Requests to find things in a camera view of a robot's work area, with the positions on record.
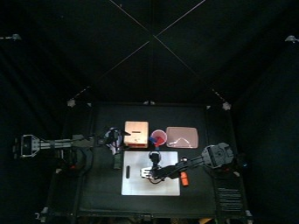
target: square plate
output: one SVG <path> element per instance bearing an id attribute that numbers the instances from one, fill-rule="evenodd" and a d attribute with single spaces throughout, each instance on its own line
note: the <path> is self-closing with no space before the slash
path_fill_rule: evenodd
<path id="1" fill-rule="evenodd" d="M 168 127 L 166 134 L 168 147 L 188 149 L 199 147 L 199 135 L 195 128 Z"/>
<path id="2" fill-rule="evenodd" d="M 148 158 L 148 151 L 126 151 L 123 169 L 123 195 L 158 195 L 179 196 L 180 180 L 167 178 L 162 183 L 154 185 L 147 178 L 142 178 L 142 168 L 151 167 L 152 161 Z M 175 165 L 178 163 L 178 151 L 160 151 L 162 161 L 159 165 Z"/>

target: red object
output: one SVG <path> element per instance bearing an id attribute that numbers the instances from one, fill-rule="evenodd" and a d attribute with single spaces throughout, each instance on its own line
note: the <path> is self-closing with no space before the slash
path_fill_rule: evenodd
<path id="1" fill-rule="evenodd" d="M 155 142 L 154 146 L 159 147 L 159 145 L 162 145 L 164 143 L 164 139 L 162 139 L 159 136 L 155 139 L 156 139 L 156 142 Z"/>

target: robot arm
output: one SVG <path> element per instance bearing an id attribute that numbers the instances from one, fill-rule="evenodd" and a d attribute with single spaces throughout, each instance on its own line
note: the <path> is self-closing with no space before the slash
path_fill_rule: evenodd
<path id="1" fill-rule="evenodd" d="M 122 129 L 111 128 L 104 136 L 104 139 L 100 139 L 99 144 L 106 144 L 112 151 L 112 155 L 116 155 L 123 147 L 124 136 L 131 134 L 124 132 Z"/>
<path id="2" fill-rule="evenodd" d="M 34 158 L 39 151 L 71 148 L 74 140 L 44 140 L 35 135 L 23 135 L 20 142 L 15 140 L 14 158 Z"/>
<path id="3" fill-rule="evenodd" d="M 150 159 L 154 162 L 154 166 L 152 168 L 150 167 L 142 169 L 142 177 L 148 179 L 164 180 L 166 178 L 179 178 L 180 172 L 192 169 L 198 166 L 206 165 L 210 168 L 216 169 L 223 165 L 231 163 L 234 159 L 234 154 L 230 146 L 226 143 L 219 143 L 218 145 L 207 146 L 199 157 L 191 159 L 183 157 L 182 161 L 175 165 L 168 165 L 166 167 L 160 167 L 158 165 L 162 159 L 159 152 L 151 152 Z"/>

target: orange object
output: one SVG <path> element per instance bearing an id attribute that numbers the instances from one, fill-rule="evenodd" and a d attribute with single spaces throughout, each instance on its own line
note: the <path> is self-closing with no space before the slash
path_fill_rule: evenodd
<path id="1" fill-rule="evenodd" d="M 211 221 L 210 218 L 199 219 L 199 223 L 200 223 L 200 224 L 206 224 L 208 221 Z"/>
<path id="2" fill-rule="evenodd" d="M 182 171 L 182 185 L 183 186 L 188 186 L 190 185 L 188 176 L 187 176 L 187 172 L 186 171 Z"/>
<path id="3" fill-rule="evenodd" d="M 160 137 L 156 137 L 156 142 L 154 144 L 155 147 L 159 147 L 159 145 L 164 144 L 164 140 Z"/>

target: table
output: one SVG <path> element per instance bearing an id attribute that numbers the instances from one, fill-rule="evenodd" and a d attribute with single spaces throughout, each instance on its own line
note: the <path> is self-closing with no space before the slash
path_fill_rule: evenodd
<path id="1" fill-rule="evenodd" d="M 150 133 L 154 130 L 166 130 L 167 127 L 196 128 L 199 147 L 198 149 L 172 148 L 172 151 L 178 151 L 179 158 L 198 157 L 207 145 L 220 142 L 230 144 L 234 152 L 238 153 L 230 112 L 218 105 L 206 107 L 199 105 L 146 106 L 142 104 L 96 103 L 90 106 L 83 103 L 70 111 L 63 136 L 72 134 L 88 136 L 91 133 L 103 133 L 106 127 L 122 129 L 126 127 L 126 121 L 147 121 Z M 168 147 L 160 147 L 160 151 L 168 150 Z M 228 217 L 226 215 L 238 217 L 244 215 L 247 203 L 242 178 L 231 176 L 215 179 L 210 172 L 199 167 L 188 170 L 190 186 L 180 186 L 180 196 L 122 195 L 123 172 L 112 169 L 111 150 L 106 146 L 95 147 L 92 154 L 92 168 L 82 180 L 66 181 L 56 177 L 54 181 L 56 187 L 51 188 L 48 201 L 54 215 L 196 219 L 220 216 L 224 219 Z M 76 190 L 71 189 L 75 188 L 71 186 L 76 185 L 80 187 Z M 219 189 L 226 189 L 226 187 L 238 188 L 242 193 L 242 210 L 234 213 L 220 209 Z M 62 191 L 64 191 L 64 197 L 58 196 L 58 194 L 62 195 Z"/>

